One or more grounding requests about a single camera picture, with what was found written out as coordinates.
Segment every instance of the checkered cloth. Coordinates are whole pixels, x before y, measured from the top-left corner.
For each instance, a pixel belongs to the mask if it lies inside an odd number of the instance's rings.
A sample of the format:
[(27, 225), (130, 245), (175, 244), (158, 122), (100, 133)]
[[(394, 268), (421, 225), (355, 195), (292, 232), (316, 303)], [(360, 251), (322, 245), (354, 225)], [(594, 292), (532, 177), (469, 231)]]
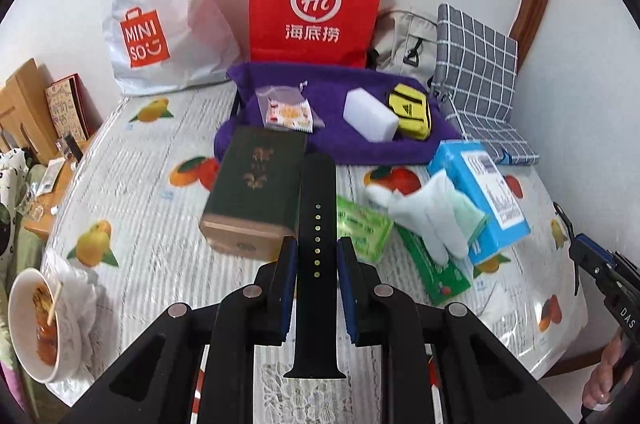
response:
[(497, 164), (533, 165), (539, 156), (509, 123), (518, 43), (448, 4), (438, 8), (431, 94), (466, 140), (482, 142)]

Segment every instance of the yellow pouch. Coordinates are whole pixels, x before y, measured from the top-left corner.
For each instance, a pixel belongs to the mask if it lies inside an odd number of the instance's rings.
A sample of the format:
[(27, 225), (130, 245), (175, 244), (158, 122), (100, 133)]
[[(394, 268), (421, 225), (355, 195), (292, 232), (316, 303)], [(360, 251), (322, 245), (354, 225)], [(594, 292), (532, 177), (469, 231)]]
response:
[(398, 115), (398, 129), (404, 135), (425, 140), (431, 134), (429, 102), (421, 91), (406, 84), (398, 84), (386, 96), (386, 105)]

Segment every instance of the miniso bag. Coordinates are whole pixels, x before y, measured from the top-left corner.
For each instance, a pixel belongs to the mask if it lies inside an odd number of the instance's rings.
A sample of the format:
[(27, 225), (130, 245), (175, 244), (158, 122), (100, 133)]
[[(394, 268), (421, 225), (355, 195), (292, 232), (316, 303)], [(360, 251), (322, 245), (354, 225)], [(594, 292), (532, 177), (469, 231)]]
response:
[(102, 32), (124, 95), (225, 80), (240, 50), (214, 0), (102, 0)]

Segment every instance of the wooden chair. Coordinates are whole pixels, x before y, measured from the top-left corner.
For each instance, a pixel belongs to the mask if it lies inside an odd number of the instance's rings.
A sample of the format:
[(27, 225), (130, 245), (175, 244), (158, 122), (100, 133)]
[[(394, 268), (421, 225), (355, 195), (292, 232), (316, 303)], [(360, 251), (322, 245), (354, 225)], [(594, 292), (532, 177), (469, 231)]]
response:
[(9, 133), (16, 145), (30, 147), (41, 163), (58, 155), (58, 134), (44, 93), (47, 86), (35, 61), (30, 59), (0, 89), (0, 151), (11, 149), (6, 138)]

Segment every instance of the screw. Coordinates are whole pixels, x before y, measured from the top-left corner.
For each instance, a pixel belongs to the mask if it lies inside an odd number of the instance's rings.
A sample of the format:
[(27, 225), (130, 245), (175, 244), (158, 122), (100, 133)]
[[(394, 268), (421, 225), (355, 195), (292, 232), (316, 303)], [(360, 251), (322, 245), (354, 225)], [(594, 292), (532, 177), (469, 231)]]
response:
[(380, 296), (381, 298), (388, 298), (391, 294), (394, 293), (394, 288), (391, 285), (380, 283), (380, 285), (375, 286), (373, 292), (376, 296)]
[(455, 317), (462, 317), (466, 315), (466, 307), (462, 303), (452, 303), (449, 305), (449, 313), (455, 315)]
[(187, 313), (187, 305), (185, 305), (184, 303), (174, 303), (169, 307), (167, 313), (171, 317), (182, 317)]
[(242, 295), (245, 298), (257, 298), (260, 294), (262, 294), (262, 289), (258, 285), (247, 285), (242, 289)]

